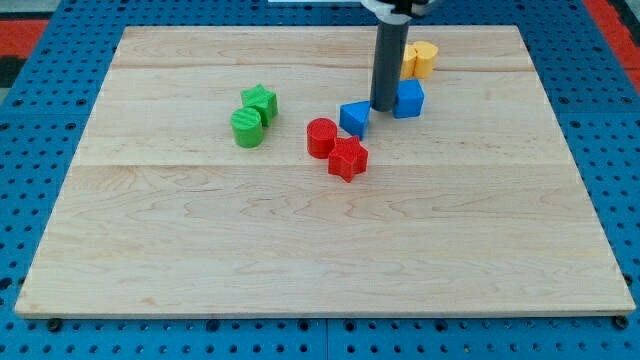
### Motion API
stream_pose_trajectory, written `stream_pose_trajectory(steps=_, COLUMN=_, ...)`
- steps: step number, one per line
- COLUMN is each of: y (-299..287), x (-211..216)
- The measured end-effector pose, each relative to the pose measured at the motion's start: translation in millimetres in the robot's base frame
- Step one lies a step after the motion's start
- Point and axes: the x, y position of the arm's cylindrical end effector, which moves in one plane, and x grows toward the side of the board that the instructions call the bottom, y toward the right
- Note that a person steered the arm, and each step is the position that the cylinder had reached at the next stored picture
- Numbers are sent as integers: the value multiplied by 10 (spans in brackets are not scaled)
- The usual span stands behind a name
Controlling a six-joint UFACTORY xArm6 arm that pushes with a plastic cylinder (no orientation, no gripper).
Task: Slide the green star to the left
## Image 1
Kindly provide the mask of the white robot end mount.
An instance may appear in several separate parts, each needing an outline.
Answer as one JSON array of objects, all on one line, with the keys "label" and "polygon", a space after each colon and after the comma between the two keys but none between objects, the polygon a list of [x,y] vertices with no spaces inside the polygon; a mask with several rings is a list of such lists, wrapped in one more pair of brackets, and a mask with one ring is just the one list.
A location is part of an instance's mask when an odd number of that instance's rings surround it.
[{"label": "white robot end mount", "polygon": [[360,4],[387,24],[406,24],[424,18],[442,0],[361,0]]}]

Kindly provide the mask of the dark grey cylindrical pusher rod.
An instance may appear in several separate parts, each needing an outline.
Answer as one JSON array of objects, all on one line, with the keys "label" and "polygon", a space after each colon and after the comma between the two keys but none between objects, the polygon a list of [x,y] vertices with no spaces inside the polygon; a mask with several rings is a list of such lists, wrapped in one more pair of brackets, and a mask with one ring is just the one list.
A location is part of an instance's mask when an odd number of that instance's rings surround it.
[{"label": "dark grey cylindrical pusher rod", "polygon": [[389,112],[394,106],[408,30],[408,22],[380,21],[377,26],[370,91],[370,103],[375,111]]}]

